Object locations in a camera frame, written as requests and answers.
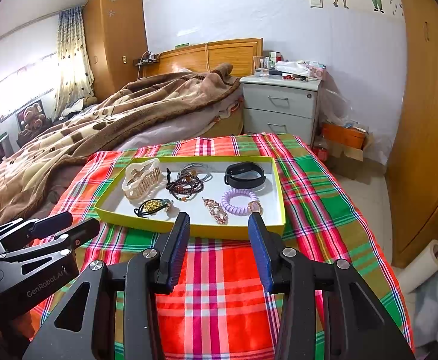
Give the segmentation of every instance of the wooden wardrobe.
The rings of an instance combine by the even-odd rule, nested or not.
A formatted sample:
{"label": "wooden wardrobe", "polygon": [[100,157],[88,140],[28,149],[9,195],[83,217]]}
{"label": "wooden wardrobe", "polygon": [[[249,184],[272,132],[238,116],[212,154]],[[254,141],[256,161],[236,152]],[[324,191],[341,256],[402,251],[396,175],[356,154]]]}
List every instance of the wooden wardrobe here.
{"label": "wooden wardrobe", "polygon": [[94,95],[102,101],[137,79],[133,61],[148,50],[142,0],[88,0],[83,17]]}
{"label": "wooden wardrobe", "polygon": [[438,4],[402,0],[407,31],[407,83],[386,181],[393,258],[409,264],[438,239]]}

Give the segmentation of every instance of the patterned blanket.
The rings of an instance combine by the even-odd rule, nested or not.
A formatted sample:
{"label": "patterned blanket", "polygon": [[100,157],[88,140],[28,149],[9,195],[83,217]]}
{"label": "patterned blanket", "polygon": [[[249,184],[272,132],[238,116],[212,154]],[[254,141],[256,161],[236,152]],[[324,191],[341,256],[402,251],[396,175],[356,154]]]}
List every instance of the patterned blanket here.
{"label": "patterned blanket", "polygon": [[0,164],[0,225],[35,212],[61,167],[84,165],[99,150],[112,150],[149,127],[226,98],[239,87],[231,71],[231,64],[221,64],[210,73],[140,79],[33,139]]}
{"label": "patterned blanket", "polygon": [[[258,134],[196,138],[129,151],[98,152],[89,158],[53,214],[70,211],[75,223],[97,218],[94,203],[133,157],[265,155],[275,158],[287,224],[283,240],[310,259],[352,262],[412,346],[404,297],[367,222],[336,179],[298,137]],[[78,266],[94,259],[129,260],[154,244],[155,234],[101,222],[101,233],[77,249]],[[63,288],[34,309],[36,327],[65,293]],[[269,295],[259,280],[249,242],[191,238],[179,284],[171,295],[156,295],[162,346],[170,360],[265,360],[273,348],[282,295]],[[115,348],[122,358],[123,298],[118,295]],[[324,356],[324,311],[316,292],[316,358]]]}

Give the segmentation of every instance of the wooden headboard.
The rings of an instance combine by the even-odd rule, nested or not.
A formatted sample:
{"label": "wooden headboard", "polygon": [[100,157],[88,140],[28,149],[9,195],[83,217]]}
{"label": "wooden headboard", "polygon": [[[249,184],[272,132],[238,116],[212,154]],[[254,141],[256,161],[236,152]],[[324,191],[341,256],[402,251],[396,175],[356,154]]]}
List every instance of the wooden headboard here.
{"label": "wooden headboard", "polygon": [[170,73],[184,67],[201,73],[208,70],[208,59],[210,70],[223,62],[229,62],[234,66],[232,76],[250,76],[254,74],[252,57],[262,55],[262,42],[262,38],[220,40],[165,51],[159,63],[143,66],[142,76]]}

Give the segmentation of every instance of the beaded bracelet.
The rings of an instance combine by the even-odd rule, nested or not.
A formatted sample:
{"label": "beaded bracelet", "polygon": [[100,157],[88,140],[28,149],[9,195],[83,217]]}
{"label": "beaded bracelet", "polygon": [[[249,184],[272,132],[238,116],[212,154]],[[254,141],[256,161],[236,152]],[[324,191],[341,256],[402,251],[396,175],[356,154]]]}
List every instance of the beaded bracelet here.
{"label": "beaded bracelet", "polygon": [[[246,207],[236,207],[229,203],[229,201],[236,196],[248,196],[252,201]],[[231,188],[222,195],[221,205],[227,212],[233,215],[248,215],[253,210],[255,212],[262,212],[262,207],[259,203],[257,195],[251,190],[238,190],[236,188]]]}
{"label": "beaded bracelet", "polygon": [[192,195],[196,195],[204,189],[203,182],[192,173],[185,173],[179,175],[176,181],[170,180],[171,171],[166,168],[167,171],[167,184],[166,189],[173,195],[177,200],[185,202]]}

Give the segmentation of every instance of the fitness tracker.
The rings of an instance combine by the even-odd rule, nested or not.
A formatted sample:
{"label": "fitness tracker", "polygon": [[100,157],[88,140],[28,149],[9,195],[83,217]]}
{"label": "fitness tracker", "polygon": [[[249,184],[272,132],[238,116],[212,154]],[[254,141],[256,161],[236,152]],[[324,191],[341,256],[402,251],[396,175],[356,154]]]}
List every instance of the fitness tracker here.
{"label": "fitness tracker", "polygon": [[264,169],[253,162],[234,163],[227,167],[224,182],[238,190],[250,190],[265,182]]}

